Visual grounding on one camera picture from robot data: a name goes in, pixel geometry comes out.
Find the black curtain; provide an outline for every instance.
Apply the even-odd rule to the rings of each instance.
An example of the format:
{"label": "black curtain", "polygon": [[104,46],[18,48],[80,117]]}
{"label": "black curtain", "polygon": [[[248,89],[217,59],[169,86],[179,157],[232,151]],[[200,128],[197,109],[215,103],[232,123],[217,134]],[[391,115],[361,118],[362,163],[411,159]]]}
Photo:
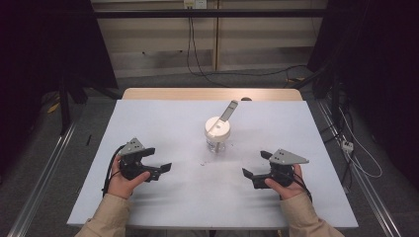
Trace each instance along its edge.
{"label": "black curtain", "polygon": [[[419,2],[363,0],[358,26],[333,61],[340,82],[392,163],[419,189]],[[329,58],[346,22],[325,19],[310,58],[312,70]],[[329,83],[320,88],[328,91]]]}
{"label": "black curtain", "polygon": [[79,90],[81,78],[118,85],[97,20],[72,14],[93,13],[89,0],[3,1],[0,9],[3,173],[25,144],[42,95],[58,91],[63,72]]}

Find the power outlet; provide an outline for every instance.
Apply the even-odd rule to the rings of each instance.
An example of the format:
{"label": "power outlet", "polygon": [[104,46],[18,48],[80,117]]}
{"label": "power outlet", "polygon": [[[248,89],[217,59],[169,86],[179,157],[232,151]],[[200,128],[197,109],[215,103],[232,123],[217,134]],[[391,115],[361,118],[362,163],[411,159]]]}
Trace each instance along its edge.
{"label": "power outlet", "polygon": [[207,0],[195,0],[195,9],[206,9]]}
{"label": "power outlet", "polygon": [[341,148],[342,150],[351,153],[354,150],[354,143],[347,140],[342,140]]}
{"label": "power outlet", "polygon": [[195,0],[184,0],[185,9],[195,9]]}

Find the metal rail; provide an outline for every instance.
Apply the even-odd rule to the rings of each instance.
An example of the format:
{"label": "metal rail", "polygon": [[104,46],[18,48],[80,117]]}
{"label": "metal rail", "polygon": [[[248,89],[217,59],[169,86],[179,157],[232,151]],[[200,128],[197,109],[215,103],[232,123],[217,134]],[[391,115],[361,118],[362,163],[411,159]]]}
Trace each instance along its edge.
{"label": "metal rail", "polygon": [[49,159],[42,170],[42,174],[38,179],[37,184],[35,185],[29,198],[25,202],[24,207],[15,220],[15,223],[7,235],[8,237],[23,237],[27,234],[31,222],[34,219],[42,202],[45,191],[48,188],[50,180],[59,164],[65,148],[68,145],[68,142],[71,139],[78,119],[79,118],[76,118],[76,120],[70,125],[67,131],[63,135],[59,136],[55,148],[52,151],[52,154],[49,156]]}
{"label": "metal rail", "polygon": [[[330,109],[328,108],[327,105],[323,105],[319,101],[317,101],[317,105],[319,109],[321,110],[321,112],[323,113],[323,116],[327,124],[330,126],[330,129],[333,135],[337,135],[338,132],[333,125],[332,118],[330,117],[331,116]],[[348,156],[348,154],[345,154],[345,159],[347,160],[347,162],[349,162],[350,157]],[[359,167],[362,167],[356,156],[354,156],[353,161],[356,162]],[[369,177],[365,173],[361,172],[357,167],[354,167],[353,171],[354,171],[353,174],[355,178],[357,179],[361,187],[361,190],[363,191],[374,214],[376,215],[376,218],[379,224],[381,225],[381,228],[384,231],[385,235],[387,237],[396,237],[396,236],[401,237],[402,235],[400,231],[398,230],[393,217],[391,216],[389,210],[385,206],[381,197],[379,197],[379,194],[377,193],[376,189],[371,183]]]}
{"label": "metal rail", "polygon": [[86,11],[43,11],[45,16],[61,18],[322,18],[326,16],[347,17],[347,9],[171,9],[171,10],[96,10]]}

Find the person's left hand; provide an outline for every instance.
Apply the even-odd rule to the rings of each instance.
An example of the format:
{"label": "person's left hand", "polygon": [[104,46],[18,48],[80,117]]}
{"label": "person's left hand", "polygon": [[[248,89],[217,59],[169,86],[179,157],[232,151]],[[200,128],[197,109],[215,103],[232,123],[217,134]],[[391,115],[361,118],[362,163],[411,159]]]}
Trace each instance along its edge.
{"label": "person's left hand", "polygon": [[121,158],[122,156],[117,155],[112,164],[111,174],[113,177],[109,183],[108,194],[128,199],[135,187],[139,186],[150,177],[150,172],[146,171],[132,180],[127,180],[120,172],[119,162]]}

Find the white lid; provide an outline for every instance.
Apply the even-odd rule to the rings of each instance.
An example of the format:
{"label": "white lid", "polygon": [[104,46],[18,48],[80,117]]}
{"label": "white lid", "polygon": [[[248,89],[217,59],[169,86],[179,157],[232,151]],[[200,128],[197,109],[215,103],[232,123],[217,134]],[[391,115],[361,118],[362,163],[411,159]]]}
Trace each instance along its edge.
{"label": "white lid", "polygon": [[206,137],[212,142],[223,142],[230,136],[230,122],[212,117],[206,122]]}

